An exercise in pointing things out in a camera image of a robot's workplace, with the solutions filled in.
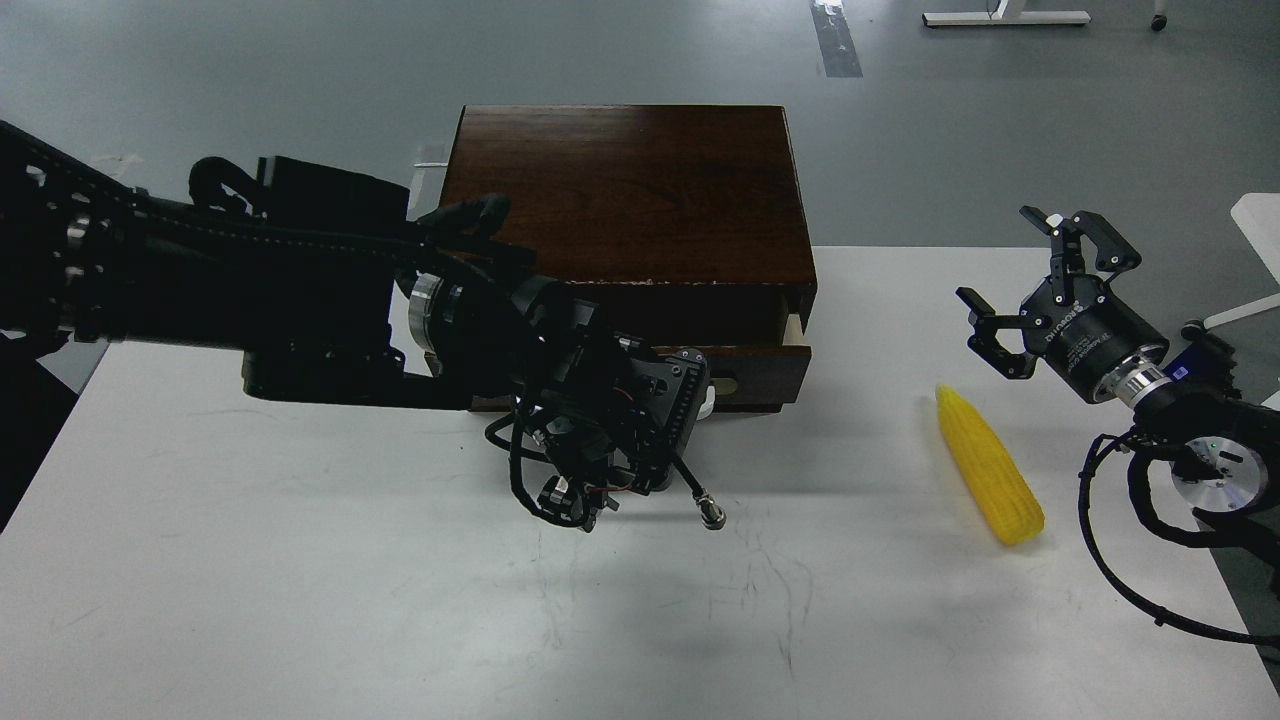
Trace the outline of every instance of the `black cable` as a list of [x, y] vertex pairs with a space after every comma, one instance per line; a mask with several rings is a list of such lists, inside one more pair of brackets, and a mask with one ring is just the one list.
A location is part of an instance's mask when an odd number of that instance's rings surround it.
[[[489, 441], [492, 445], [494, 445], [494, 446], [497, 446], [497, 447], [499, 447], [499, 448], [502, 448], [504, 451], [509, 451], [511, 450], [511, 442], [508, 442], [506, 438], [500, 437], [498, 434], [498, 430], [500, 430], [503, 428], [511, 427], [515, 421], [516, 421], [516, 415], [512, 414], [512, 413], [508, 413], [507, 415], [503, 415], [502, 418], [498, 418], [493, 423], [489, 423], [489, 427], [486, 427], [484, 429], [484, 438], [486, 441]], [[535, 452], [532, 450], [524, 450], [524, 448], [521, 448], [520, 456], [524, 457], [524, 459], [526, 459], [526, 460], [535, 460], [538, 462], [550, 462], [552, 461], [550, 457], [547, 457], [541, 452]]]
[[[1119, 577], [1111, 570], [1111, 568], [1102, 559], [1102, 552], [1098, 550], [1097, 539], [1093, 537], [1093, 525], [1089, 521], [1089, 500], [1091, 489], [1093, 483], [1093, 477], [1097, 474], [1098, 468], [1102, 461], [1107, 459], [1111, 452], [1119, 448], [1121, 445], [1128, 447], [1134, 447], [1132, 443], [1135, 441], [1137, 433], [1130, 430], [1121, 437], [1101, 434], [1093, 439], [1093, 445], [1089, 446], [1089, 454], [1085, 456], [1084, 468], [1080, 469], [1080, 496], [1078, 502], [1078, 510], [1080, 516], [1080, 533], [1084, 536], [1084, 544], [1089, 550], [1089, 556], [1093, 559], [1094, 565], [1102, 571], [1102, 577], [1111, 583], [1121, 597], [1129, 601], [1134, 607], [1142, 610], [1147, 615], [1151, 615], [1156, 620], [1156, 625], [1169, 625], [1183, 630], [1184, 633], [1190, 633], [1193, 635], [1199, 635], [1202, 638], [1234, 642], [1242, 644], [1261, 644], [1268, 647], [1280, 648], [1280, 635], [1254, 635], [1249, 633], [1236, 633], [1224, 628], [1217, 628], [1201, 623], [1198, 620], [1192, 620], [1184, 615], [1179, 615], [1167, 607], [1156, 605], [1151, 600], [1147, 600], [1137, 591], [1124, 584]], [[1098, 448], [1105, 441], [1110, 439], [1111, 443], [1106, 446], [1101, 452]]]
[[525, 487], [525, 479], [521, 469], [521, 452], [524, 452], [525, 441], [525, 427], [521, 423], [521, 414], [524, 413], [524, 404], [527, 398], [527, 392], [525, 397], [516, 404], [515, 411], [512, 413], [512, 427], [511, 427], [511, 448], [507, 452], [507, 465], [511, 468], [511, 495], [516, 496], [516, 500], [529, 510], [530, 515], [538, 518], [539, 520], [545, 520], [553, 525], [559, 525], [561, 528], [581, 528], [586, 524], [589, 515], [584, 514], [581, 520], [564, 520], [558, 515], [548, 512], [538, 506], [534, 498], [529, 495], [529, 489]]
[[668, 451], [671, 452], [671, 464], [676, 466], [680, 477], [689, 484], [689, 489], [694, 493], [694, 497], [698, 498], [707, 495], [707, 489], [703, 488], [703, 486], [698, 482], [698, 478], [695, 478], [692, 471], [689, 470], [689, 465], [685, 465], [685, 460], [676, 454], [676, 448], [668, 447]]

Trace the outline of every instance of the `table surface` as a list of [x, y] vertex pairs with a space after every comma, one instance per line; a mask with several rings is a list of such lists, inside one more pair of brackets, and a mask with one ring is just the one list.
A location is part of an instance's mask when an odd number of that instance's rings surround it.
[[[1276, 717], [1251, 647], [1156, 628], [1092, 565], [1075, 473], [1117, 405], [965, 348], [1043, 250], [815, 249], [800, 401], [712, 418], [687, 460], [730, 512], [622, 497], [531, 519], [486, 416], [268, 404], [225, 351], [113, 347], [0, 536], [0, 705], [42, 717]], [[947, 382], [1044, 507], [992, 537], [934, 420]], [[1114, 566], [1240, 629], [1207, 551], [1100, 475]], [[1157, 484], [1157, 509], [1190, 519]]]

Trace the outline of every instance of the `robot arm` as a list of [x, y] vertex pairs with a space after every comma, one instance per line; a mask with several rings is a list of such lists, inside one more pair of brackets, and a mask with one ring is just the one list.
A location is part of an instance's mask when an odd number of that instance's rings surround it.
[[[1275, 570], [1280, 597], [1280, 542], [1249, 515], [1280, 502], [1280, 414], [1239, 400], [1230, 370], [1233, 350], [1199, 329], [1190, 348], [1166, 366], [1158, 364], [1169, 341], [1120, 301], [1111, 281], [1137, 268], [1142, 256], [1101, 215], [1046, 217], [1025, 206], [1021, 214], [1050, 236], [1050, 273], [1023, 301], [1018, 315], [996, 315], [974, 290], [956, 295], [969, 306], [974, 328], [969, 347], [1009, 378], [1029, 378], [1036, 361], [1050, 368], [1088, 404], [1119, 398], [1134, 413], [1133, 428], [1101, 436], [1080, 471], [1080, 527], [1091, 555], [1107, 580], [1130, 602], [1189, 633], [1280, 647], [1280, 637], [1257, 637], [1211, 628], [1139, 596], [1102, 560], [1089, 524], [1089, 483], [1115, 450], [1133, 451], [1129, 497], [1139, 523], [1157, 537], [1187, 547], [1243, 547]], [[1082, 238], [1098, 250], [1085, 272]], [[996, 331], [1018, 328], [1025, 350], [1014, 354], [996, 341]], [[1174, 486], [1211, 530], [1190, 532], [1162, 521], [1152, 506], [1147, 471], [1169, 462]]]
[[[499, 442], [534, 515], [590, 530], [617, 507], [611, 492], [666, 489], [676, 470], [704, 524], [723, 525], [680, 459], [705, 357], [659, 359], [532, 273], [531, 251], [493, 240], [506, 197], [407, 222], [406, 188], [288, 158], [260, 160], [256, 178], [207, 158], [189, 181], [192, 204], [154, 199], [0, 123], [0, 327], [26, 333], [4, 351], [35, 357], [68, 337], [236, 348], [244, 392], [276, 401], [465, 409], [512, 396], [516, 442]], [[396, 287], [435, 377], [406, 373], [390, 346]], [[524, 434], [544, 452], [521, 452]], [[521, 456], [557, 466], [540, 502]]]

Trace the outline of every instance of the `wooden drawer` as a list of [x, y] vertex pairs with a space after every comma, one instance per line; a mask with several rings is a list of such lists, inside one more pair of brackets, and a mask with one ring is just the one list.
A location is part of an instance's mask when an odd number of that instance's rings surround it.
[[468, 106], [442, 204], [511, 197], [498, 240], [652, 346], [707, 352], [721, 410], [794, 402], [818, 281], [778, 106]]

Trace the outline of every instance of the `concrete floor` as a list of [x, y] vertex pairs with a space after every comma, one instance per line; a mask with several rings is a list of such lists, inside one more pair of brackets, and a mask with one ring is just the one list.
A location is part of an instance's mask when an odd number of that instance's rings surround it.
[[[1089, 209], [1143, 252], [1116, 290], [1171, 337], [1276, 292], [1229, 210], [1280, 191], [1280, 5], [1172, 3], [1162, 33], [1149, 3], [1093, 0], [1033, 3], [1088, 10], [1085, 28], [920, 23], [978, 5], [850, 1], [864, 77], [828, 78], [804, 0], [8, 0], [0, 117], [180, 199], [212, 154], [407, 184], [466, 104], [781, 104], [815, 245], [1036, 246], [1020, 205]], [[1222, 334], [1245, 397], [1271, 395], [1280, 313]], [[1220, 560], [1249, 624], [1276, 632], [1257, 573]]]

